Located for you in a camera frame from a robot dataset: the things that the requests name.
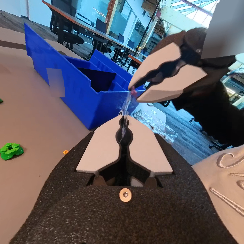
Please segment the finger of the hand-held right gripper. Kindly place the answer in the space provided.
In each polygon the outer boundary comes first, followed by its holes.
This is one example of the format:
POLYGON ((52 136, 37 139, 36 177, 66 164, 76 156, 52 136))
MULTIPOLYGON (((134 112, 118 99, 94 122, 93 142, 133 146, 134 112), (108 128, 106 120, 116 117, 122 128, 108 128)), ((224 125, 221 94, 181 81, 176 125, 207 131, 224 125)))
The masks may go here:
POLYGON ((181 51, 175 43, 149 55, 140 65, 133 78, 130 81, 128 90, 139 87, 146 81, 151 81, 151 87, 154 90, 160 90, 159 85, 167 77, 173 77, 184 66, 181 59, 181 51))
POLYGON ((161 83, 150 86, 136 100, 139 103, 155 103, 179 97, 184 89, 207 76, 201 68, 184 65, 176 75, 165 78, 161 83))

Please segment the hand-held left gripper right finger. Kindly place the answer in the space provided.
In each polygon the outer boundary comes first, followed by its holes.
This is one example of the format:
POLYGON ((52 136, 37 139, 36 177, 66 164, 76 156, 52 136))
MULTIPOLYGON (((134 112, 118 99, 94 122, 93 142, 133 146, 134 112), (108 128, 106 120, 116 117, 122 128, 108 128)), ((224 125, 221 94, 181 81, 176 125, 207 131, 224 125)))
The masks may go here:
POLYGON ((172 174, 169 164, 155 134, 146 125, 128 116, 128 131, 132 133, 129 159, 133 163, 131 175, 156 176, 172 174))

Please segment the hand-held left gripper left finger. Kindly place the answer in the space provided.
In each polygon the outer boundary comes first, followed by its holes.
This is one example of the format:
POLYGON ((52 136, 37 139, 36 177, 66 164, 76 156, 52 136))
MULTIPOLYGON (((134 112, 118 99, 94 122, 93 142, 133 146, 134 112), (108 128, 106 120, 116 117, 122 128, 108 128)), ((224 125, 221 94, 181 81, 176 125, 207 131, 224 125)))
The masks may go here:
POLYGON ((98 174, 99 170, 115 162, 120 155, 116 134, 120 130, 122 115, 98 127, 78 164, 77 172, 98 174))

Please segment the clear plastic bag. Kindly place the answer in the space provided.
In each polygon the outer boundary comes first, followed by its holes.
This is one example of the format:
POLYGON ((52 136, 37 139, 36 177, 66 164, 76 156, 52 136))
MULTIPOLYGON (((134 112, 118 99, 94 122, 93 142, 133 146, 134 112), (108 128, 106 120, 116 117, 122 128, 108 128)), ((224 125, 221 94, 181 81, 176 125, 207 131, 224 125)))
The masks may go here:
MULTIPOLYGON (((139 104, 152 104, 152 103, 139 103, 136 101, 136 97, 131 96, 130 92, 129 92, 121 107, 120 113, 122 115, 124 115, 125 118, 128 118, 130 116, 130 113, 132 113, 139 104)), ((151 119, 150 120, 145 119, 145 121, 142 121, 142 119, 141 119, 138 121, 141 122, 142 124, 144 124, 145 126, 147 126, 149 129, 151 129, 155 134, 160 135, 169 144, 173 144, 173 142, 175 141, 175 139, 178 135, 166 123, 165 124, 157 123, 151 119)))

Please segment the person's right forearm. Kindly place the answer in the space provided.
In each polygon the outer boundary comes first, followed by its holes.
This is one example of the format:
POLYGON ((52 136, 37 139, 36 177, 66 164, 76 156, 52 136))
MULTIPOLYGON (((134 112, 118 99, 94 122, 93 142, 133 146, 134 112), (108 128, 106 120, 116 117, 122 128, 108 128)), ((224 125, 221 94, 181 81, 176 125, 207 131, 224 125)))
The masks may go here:
POLYGON ((176 110, 184 109, 202 129, 221 144, 244 144, 244 110, 230 103, 221 81, 193 95, 172 100, 176 110))

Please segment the small wooden office table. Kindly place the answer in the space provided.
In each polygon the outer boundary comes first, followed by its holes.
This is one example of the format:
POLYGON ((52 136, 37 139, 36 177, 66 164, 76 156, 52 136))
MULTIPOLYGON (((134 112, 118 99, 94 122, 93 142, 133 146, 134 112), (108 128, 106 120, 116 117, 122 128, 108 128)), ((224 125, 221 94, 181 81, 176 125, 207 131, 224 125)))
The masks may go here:
POLYGON ((130 67, 132 66, 133 68, 135 69, 138 69, 139 66, 142 64, 142 60, 138 59, 137 57, 135 56, 132 56, 131 54, 128 55, 128 58, 131 59, 130 63, 129 63, 129 66, 127 68, 127 72, 129 71, 130 67))

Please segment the black stand pole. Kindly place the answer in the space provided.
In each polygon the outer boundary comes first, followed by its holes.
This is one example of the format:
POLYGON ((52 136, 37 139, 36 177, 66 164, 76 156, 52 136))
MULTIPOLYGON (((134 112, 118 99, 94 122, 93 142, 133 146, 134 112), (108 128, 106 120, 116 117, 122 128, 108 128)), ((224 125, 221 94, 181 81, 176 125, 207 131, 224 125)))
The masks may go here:
POLYGON ((158 10, 158 8, 159 8, 160 2, 161 2, 161 0, 157 1, 157 5, 156 5, 156 7, 155 7, 155 9, 154 9, 154 12, 153 12, 153 14, 151 15, 150 21, 149 21, 149 23, 148 23, 148 25, 147 25, 147 27, 146 27, 146 29, 145 29, 145 32, 143 33, 143 36, 142 36, 142 38, 141 38, 141 40, 140 40, 140 42, 139 42, 139 44, 138 44, 138 46, 137 46, 137 48, 136 48, 135 53, 134 53, 133 56, 136 56, 136 54, 137 54, 137 52, 138 52, 138 49, 139 49, 139 47, 140 47, 140 45, 141 45, 141 43, 142 43, 142 41, 143 41, 143 38, 144 38, 145 34, 147 33, 147 30, 148 30, 148 28, 149 28, 149 26, 150 26, 150 23, 151 23, 152 19, 153 19, 154 16, 155 16, 155 13, 157 12, 157 10, 158 10))

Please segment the blue plastic bin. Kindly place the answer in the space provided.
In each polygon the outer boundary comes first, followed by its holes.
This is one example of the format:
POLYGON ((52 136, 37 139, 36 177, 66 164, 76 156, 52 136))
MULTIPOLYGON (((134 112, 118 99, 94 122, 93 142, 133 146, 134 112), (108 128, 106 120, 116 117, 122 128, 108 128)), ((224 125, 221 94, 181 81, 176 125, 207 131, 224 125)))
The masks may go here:
POLYGON ((50 84, 50 74, 63 78, 63 102, 87 129, 117 116, 127 97, 130 73, 95 50, 89 61, 60 54, 26 23, 25 43, 36 72, 50 84))

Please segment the long wooden office table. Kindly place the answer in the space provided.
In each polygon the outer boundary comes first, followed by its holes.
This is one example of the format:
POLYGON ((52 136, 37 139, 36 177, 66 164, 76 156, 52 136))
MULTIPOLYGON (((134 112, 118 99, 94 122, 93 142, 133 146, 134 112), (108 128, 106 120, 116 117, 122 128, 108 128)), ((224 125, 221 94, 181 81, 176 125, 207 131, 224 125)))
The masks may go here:
POLYGON ((61 9, 55 7, 54 5, 49 4, 48 2, 42 0, 42 3, 44 3, 51 11, 52 14, 55 14, 60 21, 60 24, 58 26, 58 42, 60 44, 63 43, 63 36, 62 33, 64 28, 64 23, 68 22, 72 25, 72 27, 75 27, 78 33, 85 35, 87 37, 96 39, 97 41, 100 41, 101 43, 108 44, 111 43, 112 46, 118 48, 127 50, 129 53, 133 53, 134 55, 139 54, 138 51, 135 49, 129 47, 128 45, 123 44, 119 40, 99 31, 95 27, 89 26, 87 23, 82 22, 81 20, 77 19, 76 17, 73 17, 72 15, 62 11, 61 9))

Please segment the person's grey embroidered garment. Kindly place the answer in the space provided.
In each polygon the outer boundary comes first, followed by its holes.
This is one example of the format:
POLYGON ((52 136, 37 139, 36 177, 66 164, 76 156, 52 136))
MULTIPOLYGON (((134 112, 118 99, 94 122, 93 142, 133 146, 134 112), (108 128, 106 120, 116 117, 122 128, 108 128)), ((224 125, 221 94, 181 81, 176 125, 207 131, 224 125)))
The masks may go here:
POLYGON ((244 145, 219 151, 192 166, 227 230, 244 243, 244 145))

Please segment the green toy brick plate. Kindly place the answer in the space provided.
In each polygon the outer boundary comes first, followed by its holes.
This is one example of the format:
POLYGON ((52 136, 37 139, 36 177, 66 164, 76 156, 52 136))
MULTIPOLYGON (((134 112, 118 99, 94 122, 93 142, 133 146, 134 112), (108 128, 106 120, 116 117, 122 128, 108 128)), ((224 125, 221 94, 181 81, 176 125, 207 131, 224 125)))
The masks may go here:
POLYGON ((3 160, 9 160, 14 156, 18 156, 23 153, 23 148, 17 143, 7 143, 0 149, 1 158, 3 160))

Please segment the black office chair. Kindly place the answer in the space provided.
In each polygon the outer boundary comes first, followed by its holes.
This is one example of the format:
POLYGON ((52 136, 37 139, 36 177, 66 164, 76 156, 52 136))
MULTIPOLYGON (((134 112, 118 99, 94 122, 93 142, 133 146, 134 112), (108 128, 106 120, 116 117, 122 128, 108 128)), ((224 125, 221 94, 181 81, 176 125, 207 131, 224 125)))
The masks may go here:
MULTIPOLYGON (((51 4, 60 10, 76 17, 78 1, 72 0, 51 0, 51 4)), ((52 12, 50 21, 50 30, 52 33, 58 35, 59 33, 59 16, 52 12)), ((79 37, 78 28, 68 20, 63 21, 63 42, 66 42, 66 47, 72 49, 73 45, 84 44, 84 40, 79 37)))

